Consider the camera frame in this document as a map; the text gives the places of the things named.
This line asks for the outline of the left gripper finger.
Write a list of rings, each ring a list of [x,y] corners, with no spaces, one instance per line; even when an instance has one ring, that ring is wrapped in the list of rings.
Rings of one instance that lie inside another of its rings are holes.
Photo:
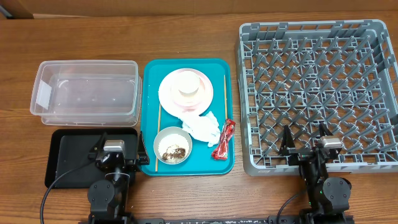
[[[106,142],[107,139],[107,132],[104,132],[101,137],[99,138],[99,140],[95,143],[95,145],[93,146],[93,152],[100,152],[103,150],[104,144]]]
[[[140,131],[140,135],[139,135],[138,146],[137,146],[137,155],[140,159],[148,158],[146,146],[144,143],[144,134],[142,131]]]

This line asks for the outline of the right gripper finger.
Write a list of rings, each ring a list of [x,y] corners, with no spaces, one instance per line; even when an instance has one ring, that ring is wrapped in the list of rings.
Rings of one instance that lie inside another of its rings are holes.
[[[279,152],[289,152],[295,149],[294,140],[292,138],[291,130],[288,125],[284,125],[282,133],[282,143],[280,145]]]
[[[324,123],[320,123],[318,128],[321,138],[324,136],[332,136],[332,132],[327,128],[327,126]]]

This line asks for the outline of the grey bowl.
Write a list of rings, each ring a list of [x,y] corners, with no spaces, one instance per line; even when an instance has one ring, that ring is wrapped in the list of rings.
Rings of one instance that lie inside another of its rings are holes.
[[[180,134],[180,135],[184,136],[187,139],[188,143],[189,143],[189,150],[187,152],[187,155],[186,155],[185,159],[183,159],[182,161],[180,161],[180,162],[178,162],[176,164],[170,164],[170,163],[167,163],[167,162],[163,161],[161,159],[161,157],[160,157],[159,152],[158,152],[158,145],[160,143],[160,140],[162,138],[166,137],[169,134]],[[177,165],[177,164],[180,164],[180,163],[184,162],[189,157],[189,155],[190,155],[190,153],[192,151],[192,146],[193,146],[193,143],[192,143],[192,139],[191,139],[190,135],[186,131],[184,131],[182,128],[175,127],[175,126],[168,127],[168,128],[165,128],[165,129],[161,130],[156,135],[155,140],[154,140],[155,156],[158,158],[158,160],[160,162],[163,162],[164,164],[168,164],[168,165]]]

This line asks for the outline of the white napkin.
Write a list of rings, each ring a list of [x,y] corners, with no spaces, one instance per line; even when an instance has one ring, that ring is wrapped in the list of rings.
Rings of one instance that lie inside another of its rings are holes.
[[[204,116],[184,113],[180,118],[182,129],[198,141],[207,142],[212,147],[220,141],[220,129],[217,118],[209,111]]]

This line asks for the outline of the red snack wrapper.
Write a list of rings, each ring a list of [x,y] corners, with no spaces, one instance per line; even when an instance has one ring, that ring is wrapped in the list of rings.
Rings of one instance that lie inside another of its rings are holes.
[[[211,153],[214,160],[225,161],[228,158],[229,141],[234,135],[236,123],[232,119],[226,119],[220,136],[220,142],[216,149]]]

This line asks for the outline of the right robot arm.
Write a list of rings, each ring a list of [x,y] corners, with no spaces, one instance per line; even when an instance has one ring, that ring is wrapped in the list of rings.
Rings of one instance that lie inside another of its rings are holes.
[[[289,223],[354,223],[347,217],[349,209],[351,182],[341,177],[330,177],[326,163],[338,157],[342,142],[322,123],[318,127],[320,138],[316,145],[297,149],[290,131],[285,125],[282,133],[281,156],[288,157],[288,163],[298,166],[299,174],[305,182],[305,190],[300,194],[308,195],[309,208],[302,209]],[[279,209],[276,222],[282,221],[283,209],[300,194],[289,198]]]

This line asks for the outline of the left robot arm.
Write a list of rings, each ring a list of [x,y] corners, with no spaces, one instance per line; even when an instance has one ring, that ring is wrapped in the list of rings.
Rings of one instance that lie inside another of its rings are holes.
[[[107,133],[103,133],[90,149],[88,158],[105,173],[104,178],[91,184],[88,190],[88,222],[137,223],[134,215],[126,211],[126,205],[136,172],[150,162],[143,134],[138,135],[137,145],[129,149],[122,139],[108,139]]]

